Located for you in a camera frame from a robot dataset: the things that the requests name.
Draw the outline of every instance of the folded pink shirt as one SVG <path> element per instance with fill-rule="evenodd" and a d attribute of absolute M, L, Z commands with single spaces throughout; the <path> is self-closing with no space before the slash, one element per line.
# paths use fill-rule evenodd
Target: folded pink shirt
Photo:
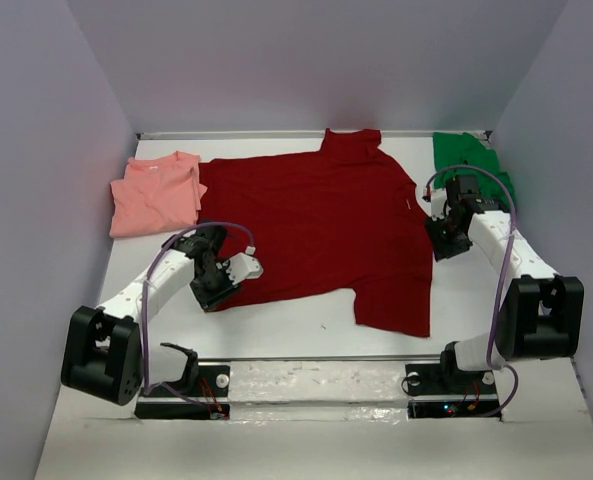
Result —
<path fill-rule="evenodd" d="M 130 158 L 125 178 L 111 182 L 116 207 L 110 236 L 135 237 L 196 223 L 200 198 L 200 157 L 183 152 L 156 160 Z"/>

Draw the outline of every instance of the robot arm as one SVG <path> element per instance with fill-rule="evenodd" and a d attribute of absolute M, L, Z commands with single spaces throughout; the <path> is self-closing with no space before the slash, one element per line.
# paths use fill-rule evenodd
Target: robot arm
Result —
<path fill-rule="evenodd" d="M 477 244 L 501 272 L 509 239 L 510 215 L 500 202 L 482 197 L 476 177 L 458 175 L 432 196 L 426 228 L 436 260 L 463 253 Z M 583 285 L 545 263 L 515 230 L 508 286 L 499 314 L 492 366 L 510 361 L 569 357 L 576 352 Z M 453 342 L 441 354 L 447 372 L 488 370 L 490 334 Z"/>
<path fill-rule="evenodd" d="M 180 237 L 162 254 L 153 271 L 148 268 L 96 308 L 80 307 L 70 320 L 62 383 L 125 405 L 140 388 L 144 348 L 150 356 L 152 384 L 169 380 L 170 375 L 175 375 L 173 387 L 182 389 L 182 384 L 192 383 L 197 368 L 195 352 L 172 344 L 151 349 L 141 346 L 140 329 L 146 327 L 141 310 L 143 284 L 148 284 L 148 322 L 187 285 L 204 311 L 215 310 L 240 290 L 241 282 L 263 272 L 258 260 L 245 253 L 220 260 L 218 252 L 226 235 L 222 226 L 211 226 Z"/>

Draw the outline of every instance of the gray wall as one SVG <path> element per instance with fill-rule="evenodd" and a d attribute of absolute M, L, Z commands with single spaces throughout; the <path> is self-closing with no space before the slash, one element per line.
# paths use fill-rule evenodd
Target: gray wall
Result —
<path fill-rule="evenodd" d="M 593 415 L 593 0 L 570 0 L 492 136 L 519 226 L 585 284 L 577 360 Z"/>
<path fill-rule="evenodd" d="M 68 318 L 98 293 L 135 142 L 62 0 L 0 0 L 0 479 L 33 478 Z"/>
<path fill-rule="evenodd" d="M 493 128 L 565 0 L 68 0 L 137 131 Z"/>

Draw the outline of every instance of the white table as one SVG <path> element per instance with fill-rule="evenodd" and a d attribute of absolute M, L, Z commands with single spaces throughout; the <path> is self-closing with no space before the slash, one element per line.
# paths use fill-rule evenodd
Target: white table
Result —
<path fill-rule="evenodd" d="M 140 142 L 137 156 L 184 150 L 210 160 L 319 145 L 320 138 L 151 140 Z M 385 138 L 382 148 L 419 184 L 433 170 L 431 138 Z M 115 242 L 102 299 L 139 273 L 167 237 Z M 206 315 L 188 289 L 161 311 L 151 333 L 154 342 L 173 339 L 202 358 L 436 355 L 449 341 L 486 331 L 496 280 L 477 248 L 435 265 L 429 339 L 354 325 L 347 290 Z M 250 406 L 233 410 L 228 422 L 141 421 L 132 416 L 134 402 L 117 407 L 61 388 L 36 478 L 593 480 L 593 425 L 567 359 L 518 364 L 521 387 L 503 422 L 407 420 L 398 390 L 401 361 L 319 363 L 299 373 L 297 384 L 278 368 L 271 391 L 285 398 L 297 391 L 298 399 L 322 404 Z M 235 365 L 232 378 L 243 386 L 237 398 L 267 394 L 257 377 L 270 368 L 266 362 Z M 351 383 L 356 372 L 363 373 L 360 388 Z M 320 389 L 321 379 L 339 378 L 346 388 Z M 497 374 L 496 381 L 502 399 L 511 376 Z M 343 405 L 360 392 L 367 392 L 359 399 L 367 403 Z M 399 402 L 392 408 L 377 405 L 392 399 Z"/>

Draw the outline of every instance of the red shirt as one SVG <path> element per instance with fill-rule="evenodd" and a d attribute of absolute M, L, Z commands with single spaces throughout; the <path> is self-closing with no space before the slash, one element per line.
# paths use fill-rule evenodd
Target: red shirt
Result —
<path fill-rule="evenodd" d="M 264 268 L 221 309 L 352 288 L 356 323 L 429 336 L 427 217 L 380 139 L 327 130 L 318 152 L 200 164 L 201 219 L 248 227 Z M 229 233 L 223 257 L 247 245 Z"/>

